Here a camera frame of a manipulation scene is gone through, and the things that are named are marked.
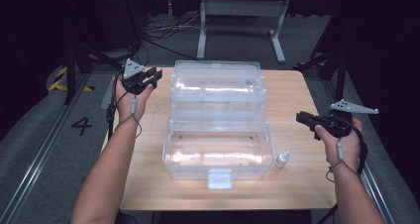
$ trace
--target small bottle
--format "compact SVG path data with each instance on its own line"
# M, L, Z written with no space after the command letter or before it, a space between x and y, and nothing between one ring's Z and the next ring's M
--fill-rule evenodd
M275 159L275 165L278 168L283 168L284 165L286 165L288 158L289 158L289 152L284 152L280 154L280 156L278 156L277 159Z

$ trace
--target clear plastic container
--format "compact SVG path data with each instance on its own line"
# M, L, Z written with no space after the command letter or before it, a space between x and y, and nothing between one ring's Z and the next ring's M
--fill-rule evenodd
M177 61L163 148L170 175L212 188L263 177L275 160L265 100L256 62Z

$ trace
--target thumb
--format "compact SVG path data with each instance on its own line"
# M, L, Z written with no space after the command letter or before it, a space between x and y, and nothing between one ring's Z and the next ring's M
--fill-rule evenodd
M146 103L146 101L148 100L148 98L151 96L152 91L154 91L154 86L149 84L145 90L143 90L143 92L141 94L139 94L139 99Z
M315 132L318 134L318 136L324 141L325 145L332 144L337 140L333 135L331 135L323 126L316 125L315 126Z

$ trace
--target table top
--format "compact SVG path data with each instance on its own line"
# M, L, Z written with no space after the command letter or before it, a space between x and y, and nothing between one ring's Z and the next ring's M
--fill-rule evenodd
M163 164L172 68L162 70L163 78L141 121L143 132L136 140L121 209L316 209L336 203L334 183L325 178L328 164L324 145L313 138L308 127L296 122L299 111L317 114L299 71L262 71L271 141L276 155L290 152L287 164L282 169L273 166L262 179L234 180L234 188L218 190L208 189L207 180L173 179Z

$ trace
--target black curtain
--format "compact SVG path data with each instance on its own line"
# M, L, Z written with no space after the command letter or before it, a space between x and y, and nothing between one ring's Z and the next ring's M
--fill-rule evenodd
M47 94L64 57L63 28L47 0L0 0L0 139Z
M344 33L352 32L346 53L349 74L364 105L379 109L370 119L420 205L418 8L418 0L345 1L316 52L336 49Z

